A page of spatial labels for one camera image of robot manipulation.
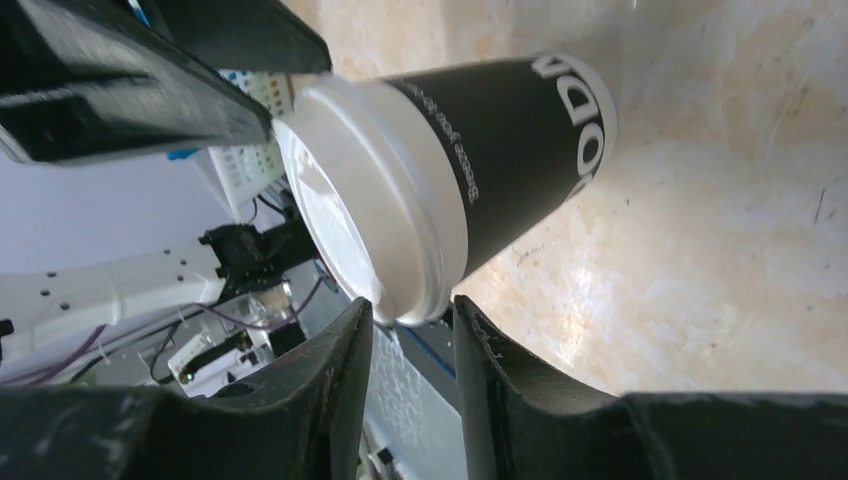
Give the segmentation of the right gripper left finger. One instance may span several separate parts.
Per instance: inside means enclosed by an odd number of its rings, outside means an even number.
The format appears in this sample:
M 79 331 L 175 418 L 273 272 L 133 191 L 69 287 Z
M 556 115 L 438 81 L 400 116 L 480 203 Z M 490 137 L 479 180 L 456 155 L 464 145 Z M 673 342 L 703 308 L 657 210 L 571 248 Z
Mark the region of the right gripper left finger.
M 5 479 L 352 479 L 372 353 L 354 300 L 301 345 L 210 398 L 162 387 L 1 392 Z

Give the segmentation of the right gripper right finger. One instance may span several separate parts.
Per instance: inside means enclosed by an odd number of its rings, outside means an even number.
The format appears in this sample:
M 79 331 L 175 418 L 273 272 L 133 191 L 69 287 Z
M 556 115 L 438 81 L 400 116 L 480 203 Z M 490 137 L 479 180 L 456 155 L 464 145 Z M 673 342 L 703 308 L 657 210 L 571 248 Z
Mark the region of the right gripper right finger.
M 552 367 L 468 297 L 454 354 L 472 479 L 843 479 L 847 399 L 824 393 L 615 396 Z

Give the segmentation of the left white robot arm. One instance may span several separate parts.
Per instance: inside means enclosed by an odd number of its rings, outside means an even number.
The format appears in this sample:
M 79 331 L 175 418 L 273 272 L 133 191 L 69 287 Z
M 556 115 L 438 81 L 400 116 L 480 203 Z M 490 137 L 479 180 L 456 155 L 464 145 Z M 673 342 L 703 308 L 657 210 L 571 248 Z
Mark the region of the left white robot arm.
M 183 148 L 273 144 L 282 111 L 224 77 L 332 67 L 311 27 L 279 1 L 5 1 L 1 148 L 28 166 L 85 167 Z M 1 360 L 158 309 L 276 285 L 315 258 L 299 219 L 228 224 L 186 245 L 1 278 Z

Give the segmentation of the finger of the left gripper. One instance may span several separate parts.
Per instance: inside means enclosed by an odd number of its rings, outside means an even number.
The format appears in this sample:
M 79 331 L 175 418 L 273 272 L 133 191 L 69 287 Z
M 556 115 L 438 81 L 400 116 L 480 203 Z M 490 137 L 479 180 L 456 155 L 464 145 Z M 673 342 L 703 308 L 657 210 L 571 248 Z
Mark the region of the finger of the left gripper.
M 261 144 L 270 126 L 260 103 L 111 1 L 1 5 L 1 150 L 15 162 Z
M 281 1 L 152 0 L 139 7 L 154 31 L 215 69 L 332 70 L 325 40 Z

